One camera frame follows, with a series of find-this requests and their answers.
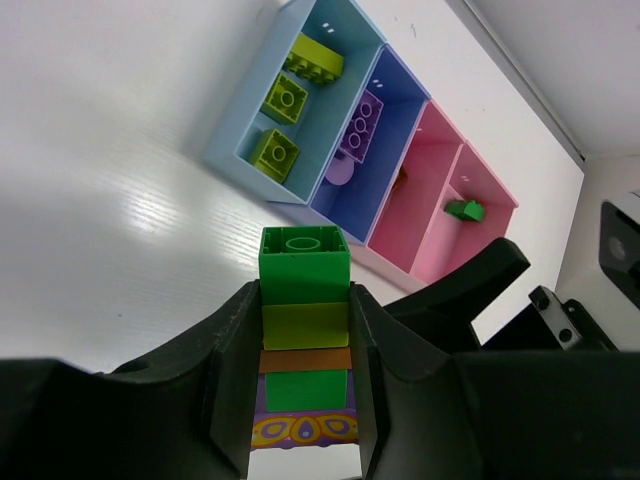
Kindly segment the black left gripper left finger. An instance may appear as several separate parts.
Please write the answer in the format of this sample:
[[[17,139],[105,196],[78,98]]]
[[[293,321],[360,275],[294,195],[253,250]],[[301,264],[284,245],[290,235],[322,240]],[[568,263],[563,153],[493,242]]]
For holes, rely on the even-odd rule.
[[[262,342],[257,282],[110,373],[1,363],[5,479],[243,479]]]

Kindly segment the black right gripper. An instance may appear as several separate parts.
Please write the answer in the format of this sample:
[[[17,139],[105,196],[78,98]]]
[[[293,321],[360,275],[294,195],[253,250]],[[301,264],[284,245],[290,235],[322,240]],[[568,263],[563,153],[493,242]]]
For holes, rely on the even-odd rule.
[[[385,310],[440,350],[478,350],[473,320],[529,267],[513,241],[497,238],[450,274]],[[529,304],[482,349],[618,350],[580,302],[561,302],[544,286],[529,294]]]

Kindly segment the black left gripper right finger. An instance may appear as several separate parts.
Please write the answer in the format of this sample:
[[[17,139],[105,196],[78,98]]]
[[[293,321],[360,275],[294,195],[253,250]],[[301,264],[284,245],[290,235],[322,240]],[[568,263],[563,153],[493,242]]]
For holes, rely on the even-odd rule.
[[[349,327],[366,479],[635,479],[639,356],[447,354],[362,285]]]

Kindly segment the dark green sloped lego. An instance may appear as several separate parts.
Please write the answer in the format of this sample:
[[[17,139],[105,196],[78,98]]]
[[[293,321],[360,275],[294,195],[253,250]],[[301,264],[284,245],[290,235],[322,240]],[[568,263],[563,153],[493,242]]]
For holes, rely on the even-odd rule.
[[[451,200],[444,211],[461,221],[482,222],[485,217],[485,208],[474,200]]]

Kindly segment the lego stack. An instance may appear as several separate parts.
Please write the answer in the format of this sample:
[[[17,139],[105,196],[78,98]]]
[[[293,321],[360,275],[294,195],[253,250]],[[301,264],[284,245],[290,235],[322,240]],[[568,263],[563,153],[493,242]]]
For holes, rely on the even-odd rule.
[[[336,226],[266,227],[254,450],[355,443],[351,255]]]

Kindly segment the purple rounded lego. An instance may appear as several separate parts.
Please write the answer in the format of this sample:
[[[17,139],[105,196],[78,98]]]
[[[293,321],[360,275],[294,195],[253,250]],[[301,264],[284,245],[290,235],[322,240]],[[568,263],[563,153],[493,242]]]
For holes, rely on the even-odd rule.
[[[355,162],[352,158],[334,157],[325,173],[325,180],[334,186],[345,185],[351,180],[354,170]]]

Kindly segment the purple lego plate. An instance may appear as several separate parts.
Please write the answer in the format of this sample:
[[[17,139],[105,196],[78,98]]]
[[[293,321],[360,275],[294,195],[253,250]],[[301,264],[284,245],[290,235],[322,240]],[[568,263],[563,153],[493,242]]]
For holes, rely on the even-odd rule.
[[[339,145],[339,151],[362,164],[378,125],[384,103],[364,90],[349,120]]]

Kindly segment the lime green sloped lego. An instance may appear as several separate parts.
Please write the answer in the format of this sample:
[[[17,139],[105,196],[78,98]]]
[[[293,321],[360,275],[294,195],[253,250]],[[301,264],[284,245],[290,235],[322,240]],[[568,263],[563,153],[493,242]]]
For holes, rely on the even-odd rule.
[[[279,124],[295,124],[301,117],[307,98],[306,89],[285,74],[279,73],[261,105],[260,112]]]

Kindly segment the lime green square lego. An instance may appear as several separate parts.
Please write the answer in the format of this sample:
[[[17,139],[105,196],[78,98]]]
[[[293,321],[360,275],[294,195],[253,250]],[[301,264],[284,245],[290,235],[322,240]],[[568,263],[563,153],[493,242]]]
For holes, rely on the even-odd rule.
[[[283,69],[313,84],[328,85],[342,77],[344,57],[300,33],[284,61]]]

